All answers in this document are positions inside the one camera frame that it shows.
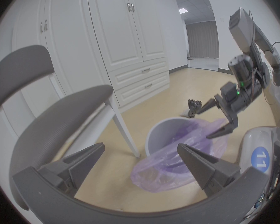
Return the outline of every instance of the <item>blue circle sticker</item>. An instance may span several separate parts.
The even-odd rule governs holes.
[[[264,147],[257,147],[251,155],[252,166],[263,173],[269,168],[270,155]]]

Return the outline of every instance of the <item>metal handle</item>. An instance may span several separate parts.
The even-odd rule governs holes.
[[[146,89],[146,88],[149,88],[149,87],[151,87],[152,85],[153,85],[153,84],[151,83],[151,84],[145,86],[144,88],[145,88],[145,89]]]
[[[145,70],[142,70],[142,73],[144,73],[144,72],[146,72],[146,71],[149,71],[149,70],[150,70],[150,68],[145,69]]]

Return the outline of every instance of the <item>curtain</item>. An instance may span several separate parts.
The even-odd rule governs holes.
[[[219,58],[219,41],[215,21],[189,24],[186,27],[190,56]]]

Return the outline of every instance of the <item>robotic arm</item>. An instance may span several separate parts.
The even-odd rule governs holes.
[[[239,125],[237,114],[245,110],[270,82],[269,69],[262,62],[256,44],[273,68],[274,83],[280,86],[280,56],[243,8],[240,7],[230,17],[229,30],[243,54],[234,57],[228,63],[228,68],[236,77],[237,85],[232,82],[226,83],[220,88],[221,96],[215,95],[214,99],[210,99],[198,111],[198,114],[201,114],[217,106],[229,121],[228,124],[207,136],[209,139],[232,133]]]

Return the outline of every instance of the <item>beige floor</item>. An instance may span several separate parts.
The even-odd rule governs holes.
[[[178,116],[187,108],[189,98],[201,100],[204,104],[220,93],[220,87],[227,81],[235,82],[234,76],[185,68],[170,75],[169,89],[124,112],[123,119],[141,152],[140,159],[146,157],[146,135],[157,122]],[[222,111],[216,107],[196,116],[208,121],[223,117]],[[275,125],[272,111],[263,94],[241,112],[238,118],[239,127],[229,136],[228,148],[223,155],[223,159],[230,162],[236,160],[239,144],[247,130],[257,126]],[[153,212],[183,207],[206,198],[195,182],[155,194],[135,186],[130,180],[130,173],[139,159],[133,156],[113,121],[98,142],[103,142],[106,150],[77,192],[77,199],[108,209]]]

